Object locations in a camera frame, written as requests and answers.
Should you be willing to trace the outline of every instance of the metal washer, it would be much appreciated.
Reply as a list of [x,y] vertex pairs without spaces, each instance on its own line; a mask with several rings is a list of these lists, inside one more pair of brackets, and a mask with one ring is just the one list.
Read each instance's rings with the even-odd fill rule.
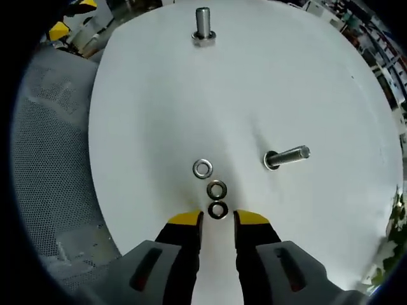
[[[200,173],[200,172],[198,171],[198,167],[199,167],[200,165],[205,165],[205,166],[208,168],[208,171],[207,171],[206,173]],[[212,166],[212,163],[209,162],[208,160],[206,160],[206,159],[199,159],[198,161],[196,161],[196,162],[193,164],[192,171],[193,171],[193,174],[194,174],[197,178],[199,178],[199,179],[206,179],[206,178],[209,178],[210,175],[212,175],[212,172],[214,171],[214,167]]]
[[[222,188],[222,193],[220,195],[216,196],[212,192],[212,188],[214,186],[220,186]],[[228,193],[228,188],[227,188],[226,184],[223,181],[213,180],[206,187],[206,193],[208,194],[210,199],[212,199],[212,200],[220,200],[220,199],[223,199],[223,198],[226,197],[226,194]]]
[[[214,207],[216,207],[216,206],[222,207],[223,212],[222,212],[221,215],[216,215],[216,214],[214,213],[213,209],[214,209]],[[220,201],[220,200],[217,200],[217,201],[212,202],[212,203],[209,205],[209,207],[208,207],[208,214],[209,214],[209,216],[211,216],[213,219],[216,219],[216,220],[224,219],[224,218],[228,215],[228,213],[229,213],[229,208],[228,208],[228,206],[226,205],[225,202]]]

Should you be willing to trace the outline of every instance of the white tabletop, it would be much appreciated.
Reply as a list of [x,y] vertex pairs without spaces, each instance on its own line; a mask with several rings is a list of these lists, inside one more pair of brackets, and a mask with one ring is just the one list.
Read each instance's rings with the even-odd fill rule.
[[[195,9],[211,9],[216,45],[195,48]],[[137,17],[113,33],[92,93],[93,181],[120,252],[154,240],[175,214],[211,200],[267,217],[283,240],[352,288],[385,234],[401,186],[390,107],[357,50],[329,24],[282,3],[198,0]],[[271,172],[268,150],[311,157]],[[207,180],[193,163],[214,165]],[[203,224],[194,304],[241,304],[233,216]]]

